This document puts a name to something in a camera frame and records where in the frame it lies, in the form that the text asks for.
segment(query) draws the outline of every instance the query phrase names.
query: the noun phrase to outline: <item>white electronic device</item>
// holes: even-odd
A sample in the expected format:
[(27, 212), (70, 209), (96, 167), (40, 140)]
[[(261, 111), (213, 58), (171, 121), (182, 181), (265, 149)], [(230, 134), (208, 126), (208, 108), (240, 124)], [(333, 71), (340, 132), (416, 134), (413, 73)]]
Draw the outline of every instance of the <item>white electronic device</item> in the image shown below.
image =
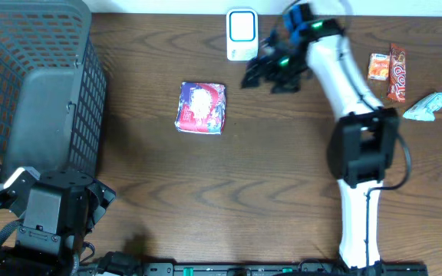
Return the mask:
[(259, 19), (249, 8), (232, 9), (226, 15), (226, 50), (231, 61), (249, 61), (259, 53)]

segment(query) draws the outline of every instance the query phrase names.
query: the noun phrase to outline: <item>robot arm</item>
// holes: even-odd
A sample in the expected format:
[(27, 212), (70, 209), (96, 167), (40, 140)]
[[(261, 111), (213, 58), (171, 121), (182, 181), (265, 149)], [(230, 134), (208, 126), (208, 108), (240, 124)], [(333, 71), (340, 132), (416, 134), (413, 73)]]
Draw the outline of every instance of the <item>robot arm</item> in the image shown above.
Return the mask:
[[(308, 46), (308, 67), (315, 73), (322, 84), (325, 96), (331, 104), (335, 120), (356, 115), (373, 113), (382, 103), (373, 95), (363, 80), (361, 73), (352, 57), (349, 40), (336, 34), (321, 38)], [(368, 107), (356, 94), (356, 84), (364, 96)], [(342, 240), (339, 253), (348, 268), (365, 268), (368, 264), (380, 261), (377, 244), (377, 219), (379, 191), (371, 194), (369, 214), (367, 208), (367, 192), (374, 187), (382, 187), (383, 181), (370, 180), (360, 182), (351, 187), (344, 179), (338, 179), (342, 203)], [(369, 215), (369, 237), (366, 236), (367, 215)], [(366, 241), (368, 241), (369, 260), (366, 261)]]
[(265, 77), (275, 81), (273, 93), (295, 92), (303, 70), (316, 75), (337, 122), (327, 160), (342, 198), (340, 256), (349, 269), (379, 264), (380, 192), (370, 191), (383, 186), (384, 171), (393, 160), (397, 113), (384, 109), (364, 82), (335, 19), (315, 19), (308, 4), (296, 5), (283, 16), (291, 45), (281, 43), (273, 31), (263, 44), (268, 54), (249, 63), (242, 87), (257, 86), (258, 77)]

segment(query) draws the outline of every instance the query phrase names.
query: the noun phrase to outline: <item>crumpled plastic wrapper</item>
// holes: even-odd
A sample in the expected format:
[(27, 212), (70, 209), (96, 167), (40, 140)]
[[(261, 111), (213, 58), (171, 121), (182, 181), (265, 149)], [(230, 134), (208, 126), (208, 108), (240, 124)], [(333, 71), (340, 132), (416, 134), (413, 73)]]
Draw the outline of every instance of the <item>crumpled plastic wrapper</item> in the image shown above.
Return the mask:
[(432, 122), (436, 119), (434, 111), (442, 108), (442, 93), (436, 92), (419, 100), (411, 109), (404, 113), (404, 118)]

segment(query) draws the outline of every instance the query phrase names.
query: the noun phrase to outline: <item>gray plastic basket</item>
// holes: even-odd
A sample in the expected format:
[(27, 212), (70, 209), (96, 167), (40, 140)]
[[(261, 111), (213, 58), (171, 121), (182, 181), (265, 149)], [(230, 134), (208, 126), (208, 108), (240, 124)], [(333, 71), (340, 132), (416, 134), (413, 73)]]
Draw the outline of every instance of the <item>gray plastic basket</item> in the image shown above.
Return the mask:
[(0, 0), (0, 183), (19, 166), (94, 175), (106, 81), (90, 25), (81, 0)]

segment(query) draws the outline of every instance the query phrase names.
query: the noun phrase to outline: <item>candy bar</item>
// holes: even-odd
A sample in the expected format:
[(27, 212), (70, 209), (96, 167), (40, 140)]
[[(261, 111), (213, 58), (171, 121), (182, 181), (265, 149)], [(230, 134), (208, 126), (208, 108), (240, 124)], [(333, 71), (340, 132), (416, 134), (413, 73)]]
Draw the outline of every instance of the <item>candy bar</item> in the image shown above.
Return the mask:
[(396, 44), (391, 45), (388, 98), (405, 102), (405, 50)]

